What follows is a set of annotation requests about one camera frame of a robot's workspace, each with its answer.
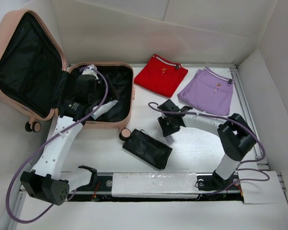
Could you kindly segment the white plastic packet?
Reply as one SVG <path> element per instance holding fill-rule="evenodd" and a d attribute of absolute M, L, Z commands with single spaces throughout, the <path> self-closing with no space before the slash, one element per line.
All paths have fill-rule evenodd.
<path fill-rule="evenodd" d="M 103 114 L 107 113 L 112 107 L 114 107 L 117 104 L 117 102 L 118 102 L 118 100 L 110 101 L 110 102 L 100 106 L 98 110 L 96 109 L 97 106 L 95 106 L 93 108 L 93 111 L 95 111 L 95 112 L 91 115 L 91 117 L 94 120 L 97 120 L 100 116 L 102 116 Z"/>

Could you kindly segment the black fabric pouch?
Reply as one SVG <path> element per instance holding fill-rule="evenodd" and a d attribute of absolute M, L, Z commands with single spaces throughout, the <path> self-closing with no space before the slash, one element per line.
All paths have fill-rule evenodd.
<path fill-rule="evenodd" d="M 158 170 L 165 169 L 172 152 L 171 147 L 138 129 L 133 130 L 122 148 Z"/>

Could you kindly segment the purple shorts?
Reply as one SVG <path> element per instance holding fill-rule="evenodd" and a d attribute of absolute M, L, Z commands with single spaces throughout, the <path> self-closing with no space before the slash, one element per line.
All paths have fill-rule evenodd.
<path fill-rule="evenodd" d="M 198 70 L 192 80 L 178 93 L 178 100 L 205 113 L 227 116 L 233 95 L 234 80 L 210 68 Z"/>

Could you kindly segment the red shorts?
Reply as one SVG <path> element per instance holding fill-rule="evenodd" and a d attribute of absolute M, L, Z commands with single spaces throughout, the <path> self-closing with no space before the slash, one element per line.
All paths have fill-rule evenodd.
<path fill-rule="evenodd" d="M 146 66 L 135 77 L 134 83 L 153 93 L 170 98 L 187 75 L 180 63 L 153 54 Z"/>

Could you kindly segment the pink hard-shell suitcase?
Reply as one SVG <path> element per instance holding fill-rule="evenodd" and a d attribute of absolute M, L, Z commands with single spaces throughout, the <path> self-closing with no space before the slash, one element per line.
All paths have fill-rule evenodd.
<path fill-rule="evenodd" d="M 117 104 L 86 128 L 124 129 L 134 99 L 133 69 L 122 62 L 82 62 L 68 66 L 66 56 L 39 15 L 14 10 L 0 22 L 0 100 L 28 117 L 25 129 L 38 132 L 41 121 L 59 116 L 66 100 L 74 98 L 80 68 L 94 64 L 108 84 L 104 104 Z"/>

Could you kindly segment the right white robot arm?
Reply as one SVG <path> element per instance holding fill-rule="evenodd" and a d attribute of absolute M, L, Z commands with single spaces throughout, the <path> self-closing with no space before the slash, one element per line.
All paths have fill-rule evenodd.
<path fill-rule="evenodd" d="M 192 112 L 190 106 L 179 108 L 170 99 L 157 107 L 162 112 L 158 122 L 163 136 L 171 139 L 171 135 L 181 127 L 196 128 L 219 137 L 224 156 L 212 175 L 197 177 L 196 186 L 202 191 L 222 190 L 231 183 L 237 182 L 235 171 L 254 147 L 256 140 L 243 117 L 234 113 L 230 117 L 218 117 Z"/>

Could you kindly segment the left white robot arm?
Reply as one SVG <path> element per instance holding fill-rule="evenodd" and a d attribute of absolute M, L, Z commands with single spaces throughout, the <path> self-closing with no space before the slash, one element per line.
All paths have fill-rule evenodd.
<path fill-rule="evenodd" d="M 53 136 L 42 146 L 41 157 L 30 172 L 21 174 L 21 184 L 30 197 L 59 206 L 70 191 L 97 186 L 97 171 L 92 167 L 81 165 L 66 176 L 61 175 L 61 170 L 74 139 L 103 104 L 107 93 L 107 81 L 96 70 L 78 77 L 74 98 L 66 100 L 59 109 Z"/>

